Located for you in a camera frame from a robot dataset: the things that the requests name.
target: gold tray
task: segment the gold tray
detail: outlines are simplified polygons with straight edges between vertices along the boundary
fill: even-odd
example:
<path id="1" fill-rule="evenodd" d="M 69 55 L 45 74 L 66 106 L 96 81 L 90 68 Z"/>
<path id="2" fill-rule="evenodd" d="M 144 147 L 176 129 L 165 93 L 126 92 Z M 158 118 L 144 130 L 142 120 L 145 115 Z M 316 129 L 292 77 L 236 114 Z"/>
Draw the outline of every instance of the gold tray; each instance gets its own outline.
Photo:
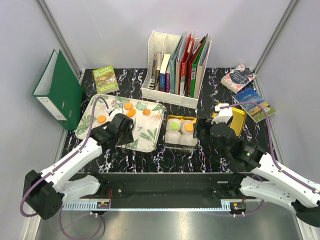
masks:
<path id="1" fill-rule="evenodd" d="M 212 118 L 215 118 L 218 114 L 216 112 L 212 113 Z M 236 107 L 232 107 L 232 122 L 230 128 L 234 130 L 236 136 L 240 136 L 242 129 L 244 128 L 247 113 Z"/>

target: black marble table surface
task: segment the black marble table surface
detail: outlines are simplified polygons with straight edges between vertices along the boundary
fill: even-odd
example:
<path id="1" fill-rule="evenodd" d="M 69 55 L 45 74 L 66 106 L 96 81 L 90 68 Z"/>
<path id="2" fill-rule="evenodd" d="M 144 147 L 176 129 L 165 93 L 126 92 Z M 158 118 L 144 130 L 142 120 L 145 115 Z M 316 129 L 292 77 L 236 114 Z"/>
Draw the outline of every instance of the black marble table surface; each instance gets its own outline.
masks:
<path id="1" fill-rule="evenodd" d="M 147 69 L 115 69 L 120 91 L 112 95 L 142 100 L 141 87 L 147 75 Z M 163 103 L 166 107 L 162 122 L 158 145 L 152 152 L 145 153 L 134 150 L 122 152 L 120 148 L 112 147 L 97 159 L 92 160 L 80 172 L 100 173 L 216 173 L 230 172 L 228 161 L 221 157 L 212 142 L 201 142 L 196 151 L 185 152 L 164 147 L 166 118 L 168 115 L 188 117 L 210 117 L 214 106 L 218 103 L 234 103 L 233 93 L 220 83 L 221 78 L 230 68 L 207 68 L 197 109 Z M 82 87 L 81 112 L 84 113 L 89 100 L 97 91 L 93 78 L 93 69 L 84 72 Z M 266 121 L 255 123 L 247 116 L 240 138 L 261 146 L 269 152 L 268 131 Z M 69 131 L 64 143 L 62 156 L 69 153 L 81 142 L 74 131 Z"/>

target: white file organizer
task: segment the white file organizer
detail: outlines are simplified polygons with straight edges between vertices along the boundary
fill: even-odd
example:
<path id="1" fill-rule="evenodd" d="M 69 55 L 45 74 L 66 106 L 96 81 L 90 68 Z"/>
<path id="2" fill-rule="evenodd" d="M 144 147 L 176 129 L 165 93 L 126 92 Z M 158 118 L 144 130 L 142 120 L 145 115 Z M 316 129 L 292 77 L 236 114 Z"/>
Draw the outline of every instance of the white file organizer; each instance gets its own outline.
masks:
<path id="1" fill-rule="evenodd" d="M 192 98 L 192 97 L 172 94 L 169 92 L 158 91 L 159 83 L 156 87 L 157 90 L 148 89 L 151 81 L 152 67 L 154 63 L 155 53 L 173 54 L 179 42 L 179 39 L 180 39 L 179 35 L 167 34 L 162 32 L 155 32 L 155 31 L 152 32 L 148 42 L 148 71 L 141 88 L 142 97 L 145 99 L 152 99 L 152 100 L 156 100 L 164 103 L 175 104 L 175 105 L 179 105 L 187 108 L 196 109 L 198 105 L 199 94 L 198 96 L 196 96 L 197 98 Z M 197 38 L 196 44 L 199 43 L 200 41 L 201 39 Z M 203 62 L 204 69 L 206 69 L 206 66 L 207 66 L 211 43 L 212 42 L 210 41 L 209 49 L 206 54 L 205 60 Z M 201 85 L 204 79 L 204 75 L 205 75 L 205 71 L 203 70 L 202 73 L 199 75 L 199 77 L 201 78 Z"/>

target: green folder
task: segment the green folder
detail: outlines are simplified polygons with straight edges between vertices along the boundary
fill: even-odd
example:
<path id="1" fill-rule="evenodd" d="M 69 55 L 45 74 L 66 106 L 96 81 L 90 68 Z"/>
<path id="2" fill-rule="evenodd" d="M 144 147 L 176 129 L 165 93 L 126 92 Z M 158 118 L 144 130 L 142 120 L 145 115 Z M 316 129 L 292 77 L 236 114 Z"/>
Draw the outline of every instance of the green folder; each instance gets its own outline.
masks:
<path id="1" fill-rule="evenodd" d="M 208 34 L 205 36 L 205 39 L 202 43 L 202 46 L 198 52 L 198 54 L 196 55 L 193 63 L 192 63 L 192 70 L 191 70 L 191 84 L 190 84 L 190 98 L 193 98 L 195 95 L 195 84 L 196 84 L 196 73 L 197 73 L 197 66 L 198 66 L 198 62 L 199 62 L 199 58 L 201 56 L 202 50 L 204 49 L 204 46 L 206 44 L 206 41 L 208 39 Z"/>
<path id="2" fill-rule="evenodd" d="M 61 50 L 53 50 L 33 96 L 68 131 L 80 121 L 83 90 Z"/>

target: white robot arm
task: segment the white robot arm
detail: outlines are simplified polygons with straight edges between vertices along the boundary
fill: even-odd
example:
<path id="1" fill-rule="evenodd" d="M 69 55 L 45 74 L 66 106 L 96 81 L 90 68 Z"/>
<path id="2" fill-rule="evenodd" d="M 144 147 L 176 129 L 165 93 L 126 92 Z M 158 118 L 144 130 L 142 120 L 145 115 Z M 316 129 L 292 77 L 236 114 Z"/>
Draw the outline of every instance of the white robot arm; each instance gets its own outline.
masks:
<path id="1" fill-rule="evenodd" d="M 320 227 L 320 184 L 290 170 L 262 148 L 239 140 L 234 130 L 226 124 L 232 117 L 231 108 L 226 106 L 228 104 L 219 104 L 215 107 L 215 111 L 219 112 L 215 118 L 200 120 L 195 126 L 196 137 L 205 137 L 205 132 L 207 137 L 209 134 L 214 146 L 224 151 L 230 161 L 228 166 L 235 172 L 225 189 L 215 189 L 219 198 L 240 195 L 260 198 L 292 211 L 312 226 Z M 270 183 L 236 172 L 252 172 Z"/>
<path id="2" fill-rule="evenodd" d="M 87 140 L 52 166 L 40 173 L 32 170 L 25 176 L 23 198 L 44 220 L 56 214 L 62 205 L 87 195 L 106 194 L 107 184 L 102 176 L 87 175 L 82 179 L 69 181 L 81 168 L 100 156 L 108 148 L 134 141 L 134 121 L 115 111 L 111 121 L 95 127 Z M 23 214 L 23 202 L 20 205 Z"/>

